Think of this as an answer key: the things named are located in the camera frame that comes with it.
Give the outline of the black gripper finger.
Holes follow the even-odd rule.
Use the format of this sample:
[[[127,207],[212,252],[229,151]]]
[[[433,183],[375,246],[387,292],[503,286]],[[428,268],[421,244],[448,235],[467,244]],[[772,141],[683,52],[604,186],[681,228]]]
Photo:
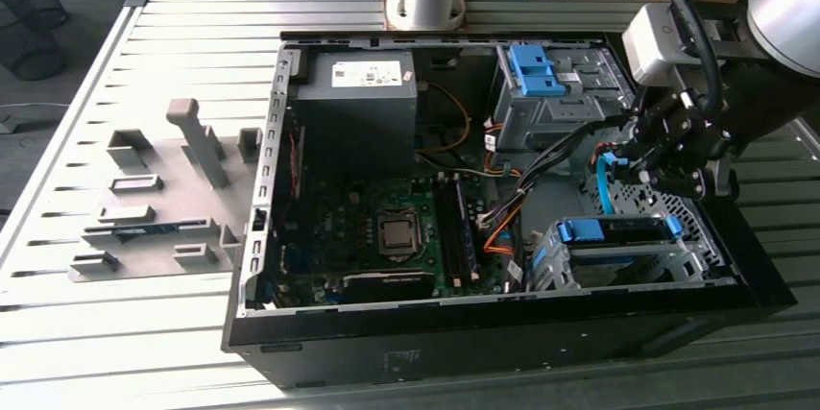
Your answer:
[[[635,121],[616,152],[631,161],[661,161],[683,149],[684,138],[703,119],[697,108],[669,88],[640,88],[633,103]]]
[[[737,149],[729,147],[717,158],[687,153],[685,149],[653,146],[639,161],[640,181],[656,191],[695,201],[739,197],[733,162]]]

